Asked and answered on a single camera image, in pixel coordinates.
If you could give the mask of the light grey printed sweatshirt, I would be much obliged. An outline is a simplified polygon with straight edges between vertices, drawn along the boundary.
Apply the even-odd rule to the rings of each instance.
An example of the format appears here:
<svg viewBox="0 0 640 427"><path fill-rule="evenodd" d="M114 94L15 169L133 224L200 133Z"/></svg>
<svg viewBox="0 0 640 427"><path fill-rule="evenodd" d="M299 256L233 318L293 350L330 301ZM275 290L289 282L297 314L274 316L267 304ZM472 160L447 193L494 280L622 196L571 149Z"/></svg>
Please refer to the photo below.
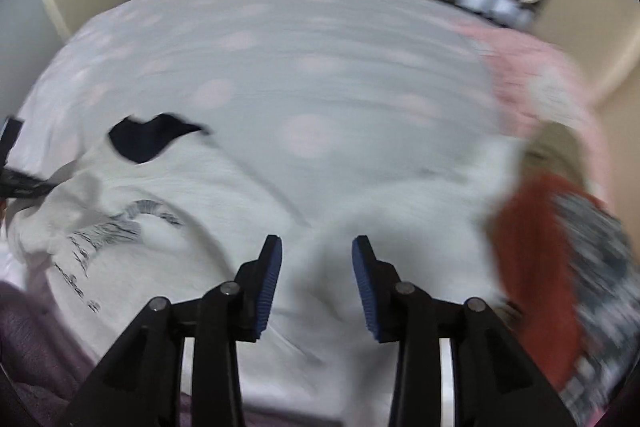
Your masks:
<svg viewBox="0 0 640 427"><path fill-rule="evenodd" d="M277 235L283 261L268 329L239 350L244 401L383 426L395 351L364 324L352 240L367 236L379 258L436 298L498 305L485 223L514 187L519 150L518 140L488 138L450 173L366 188L303 218L202 132L142 164L103 140L61 169L41 202L12 205L8 239L98 359L151 298L201 297Z"/></svg>

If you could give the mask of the purple blanket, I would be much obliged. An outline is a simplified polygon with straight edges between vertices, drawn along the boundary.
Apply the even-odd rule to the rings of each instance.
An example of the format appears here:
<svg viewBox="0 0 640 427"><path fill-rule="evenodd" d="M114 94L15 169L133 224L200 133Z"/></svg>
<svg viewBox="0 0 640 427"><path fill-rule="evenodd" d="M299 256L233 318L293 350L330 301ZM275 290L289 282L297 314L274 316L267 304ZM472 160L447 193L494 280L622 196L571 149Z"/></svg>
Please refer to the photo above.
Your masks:
<svg viewBox="0 0 640 427"><path fill-rule="evenodd" d="M179 391L182 339L170 309L151 299L107 356L91 361L50 308L2 283L2 425L196 425Z"/></svg>

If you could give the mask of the red garment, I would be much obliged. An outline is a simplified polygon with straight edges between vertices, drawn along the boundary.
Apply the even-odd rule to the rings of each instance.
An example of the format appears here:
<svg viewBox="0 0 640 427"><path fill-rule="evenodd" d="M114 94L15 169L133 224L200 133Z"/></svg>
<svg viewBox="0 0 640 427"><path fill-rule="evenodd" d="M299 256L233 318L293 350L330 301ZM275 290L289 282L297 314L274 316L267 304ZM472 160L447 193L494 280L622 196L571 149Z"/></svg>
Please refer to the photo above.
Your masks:
<svg viewBox="0 0 640 427"><path fill-rule="evenodd" d="M555 197L582 189L552 173L523 181L489 225L506 301L518 312L514 336L555 389L584 352L576 315L572 250L556 215Z"/></svg>

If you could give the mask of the dark navy garment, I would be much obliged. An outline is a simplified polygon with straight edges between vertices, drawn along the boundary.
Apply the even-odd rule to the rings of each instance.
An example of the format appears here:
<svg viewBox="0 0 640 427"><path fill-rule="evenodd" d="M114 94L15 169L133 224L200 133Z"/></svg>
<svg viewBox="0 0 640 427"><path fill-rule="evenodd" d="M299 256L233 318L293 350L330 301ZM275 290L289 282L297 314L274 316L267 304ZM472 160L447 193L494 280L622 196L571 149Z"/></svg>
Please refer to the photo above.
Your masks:
<svg viewBox="0 0 640 427"><path fill-rule="evenodd" d="M209 135L209 129L174 114L160 114L148 121L126 117L115 124L107 136L117 154L140 165L191 133Z"/></svg>

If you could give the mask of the black white floral garment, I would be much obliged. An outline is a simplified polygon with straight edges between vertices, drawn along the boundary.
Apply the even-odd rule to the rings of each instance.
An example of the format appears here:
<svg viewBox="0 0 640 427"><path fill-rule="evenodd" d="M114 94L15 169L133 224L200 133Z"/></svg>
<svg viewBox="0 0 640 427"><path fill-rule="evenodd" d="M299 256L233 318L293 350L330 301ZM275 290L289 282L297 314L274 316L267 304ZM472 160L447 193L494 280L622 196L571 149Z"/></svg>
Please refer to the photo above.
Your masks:
<svg viewBox="0 0 640 427"><path fill-rule="evenodd" d="M584 353L560 392L578 426L590 426L639 358L639 267L623 225L590 199L554 200L570 246Z"/></svg>

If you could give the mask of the beige striped garment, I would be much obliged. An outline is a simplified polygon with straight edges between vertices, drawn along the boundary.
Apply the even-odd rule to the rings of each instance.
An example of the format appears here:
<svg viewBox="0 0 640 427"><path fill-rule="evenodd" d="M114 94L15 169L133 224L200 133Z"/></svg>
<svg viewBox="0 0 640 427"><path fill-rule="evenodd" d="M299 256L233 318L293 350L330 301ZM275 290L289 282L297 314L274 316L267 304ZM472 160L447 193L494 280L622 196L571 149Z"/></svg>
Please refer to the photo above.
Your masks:
<svg viewBox="0 0 640 427"><path fill-rule="evenodd" d="M560 176L583 190L588 187L582 143L558 122L545 122L522 152L521 181L544 173Z"/></svg>

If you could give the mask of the pink patterned garment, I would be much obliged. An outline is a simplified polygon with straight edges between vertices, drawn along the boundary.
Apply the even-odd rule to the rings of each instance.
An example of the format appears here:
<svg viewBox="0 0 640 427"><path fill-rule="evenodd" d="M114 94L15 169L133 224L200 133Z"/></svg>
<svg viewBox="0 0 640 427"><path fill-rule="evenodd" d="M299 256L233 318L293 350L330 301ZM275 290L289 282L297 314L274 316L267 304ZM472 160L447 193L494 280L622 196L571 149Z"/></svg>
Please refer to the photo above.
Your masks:
<svg viewBox="0 0 640 427"><path fill-rule="evenodd" d="M477 22L458 23L454 29L470 40L489 68L501 131L528 138L545 121L572 129L582 144L589 190L612 205L608 146L575 63L524 32Z"/></svg>

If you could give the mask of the beige padded headboard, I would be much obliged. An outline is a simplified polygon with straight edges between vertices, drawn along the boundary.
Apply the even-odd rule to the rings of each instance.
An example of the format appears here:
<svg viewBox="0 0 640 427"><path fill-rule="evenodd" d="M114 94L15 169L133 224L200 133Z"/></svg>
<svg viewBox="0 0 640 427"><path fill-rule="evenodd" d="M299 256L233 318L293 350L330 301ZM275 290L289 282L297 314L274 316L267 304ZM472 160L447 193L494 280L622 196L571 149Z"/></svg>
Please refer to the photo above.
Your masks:
<svg viewBox="0 0 640 427"><path fill-rule="evenodd" d="M639 219L639 0L547 0L532 33L582 69L610 146L620 217Z"/></svg>

